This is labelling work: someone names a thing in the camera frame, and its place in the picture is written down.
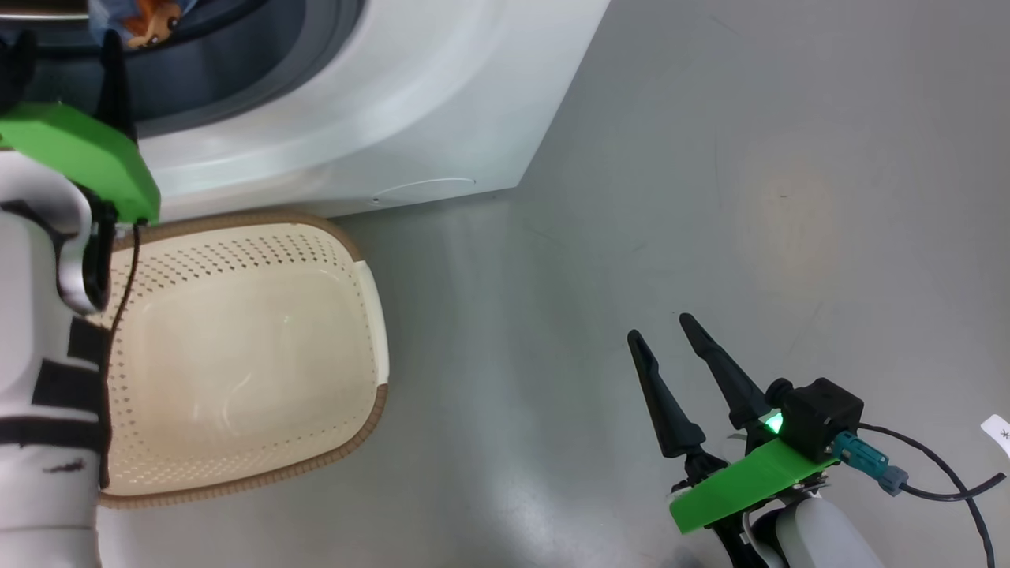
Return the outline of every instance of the blue connector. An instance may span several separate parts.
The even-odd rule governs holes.
[[[888,465],[887,456],[850,432],[843,432],[834,439],[831,455],[876,479],[881,489],[892,496],[901,493],[901,485],[908,481],[905,470]]]

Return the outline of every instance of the white label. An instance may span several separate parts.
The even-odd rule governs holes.
[[[982,422],[982,430],[993,437],[993,440],[1007,453],[1007,457],[1010,457],[1010,422],[993,414],[989,416],[988,420]]]

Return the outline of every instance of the black cable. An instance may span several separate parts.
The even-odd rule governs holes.
[[[119,321],[123,318],[123,311],[126,310],[126,302],[129,301],[129,292],[133,288],[133,278],[136,276],[136,265],[140,260],[140,225],[133,225],[133,261],[130,263],[129,276],[126,277],[126,287],[123,288],[123,297],[119,300],[119,307],[116,308],[116,315],[112,318],[112,326],[109,327],[109,357],[112,359],[112,345],[115,343],[116,329],[119,328]]]
[[[970,489],[961,493],[930,493],[929,491],[916,489],[908,483],[902,483],[901,489],[910,495],[915,495],[916,497],[921,497],[923,499],[929,499],[930,501],[964,501],[965,499],[978,497],[979,495],[999,485],[1000,481],[1003,481],[1006,478],[1007,476],[1005,474],[997,473],[992,477],[992,479],[986,481],[982,485],[979,485],[975,489]]]
[[[860,428],[862,430],[878,432],[880,434],[886,434],[892,438],[897,438],[898,440],[904,442],[905,444],[908,444],[912,448],[915,448],[916,450],[922,452],[923,454],[926,455],[927,458],[932,460],[934,464],[939,466],[939,468],[943,470],[943,473],[947,474],[947,477],[950,478],[950,481],[953,482],[954,487],[956,487],[958,491],[968,492],[968,486],[966,486],[965,482],[962,481],[960,477],[957,477],[957,474],[954,473],[953,469],[950,466],[948,466],[947,463],[944,462],[942,458],[937,456],[935,452],[933,452],[929,448],[926,448],[921,442],[909,438],[904,434],[900,434],[894,432],[893,430],[888,430],[882,427],[875,427],[873,424],[868,424],[868,423],[860,423]],[[968,503],[968,509],[972,511],[972,518],[975,519],[975,527],[976,529],[979,530],[979,536],[982,537],[982,547],[986,550],[986,566],[988,566],[989,568],[996,568],[996,553],[993,551],[993,541],[989,537],[989,529],[986,527],[986,520],[982,518],[982,511],[979,510],[979,505],[976,504],[975,499],[973,497],[968,497],[967,499],[965,499],[965,502]]]
[[[106,373],[106,379],[102,381],[104,388],[104,396],[102,397],[102,414],[99,416],[98,421],[101,424],[103,436],[105,437],[105,448],[101,456],[101,466],[99,472],[99,487],[105,489],[109,486],[109,450],[112,446],[112,416],[109,408],[109,381],[108,372],[109,365],[112,363],[112,351],[115,349],[115,339],[116,330],[119,329],[119,321],[122,320],[123,311],[126,310],[126,303],[129,301],[129,292],[133,288],[133,278],[136,276],[136,266],[140,261],[140,225],[138,223],[133,224],[133,260],[129,267],[129,276],[126,277],[126,286],[123,288],[123,297],[119,300],[119,307],[116,308],[116,314],[112,318],[112,326],[109,327],[109,338],[108,346],[106,346],[105,351],[105,365],[104,370]]]

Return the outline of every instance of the laundry basket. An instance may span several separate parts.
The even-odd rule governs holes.
[[[111,326],[130,271],[116,246]],[[368,265],[336,226],[266,212],[143,229],[109,363],[111,507],[259,487],[372,433],[389,354]]]

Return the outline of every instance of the green led light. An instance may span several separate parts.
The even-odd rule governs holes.
[[[775,414],[765,420],[765,425],[772,429],[772,432],[779,434],[779,431],[782,429],[782,412],[779,412],[778,414]]]

